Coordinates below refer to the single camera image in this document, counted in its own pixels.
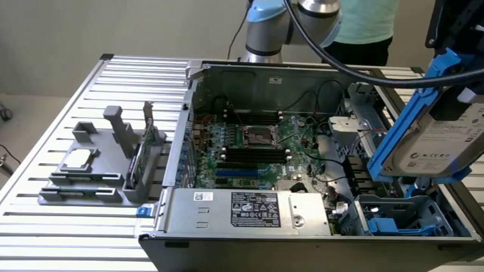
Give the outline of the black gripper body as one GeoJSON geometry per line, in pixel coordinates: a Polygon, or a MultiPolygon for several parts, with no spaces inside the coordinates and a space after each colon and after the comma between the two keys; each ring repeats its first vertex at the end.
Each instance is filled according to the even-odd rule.
{"type": "Polygon", "coordinates": [[[483,74],[483,1],[436,1],[427,31],[426,47],[434,57],[448,50],[460,58],[454,72],[483,74]]]}

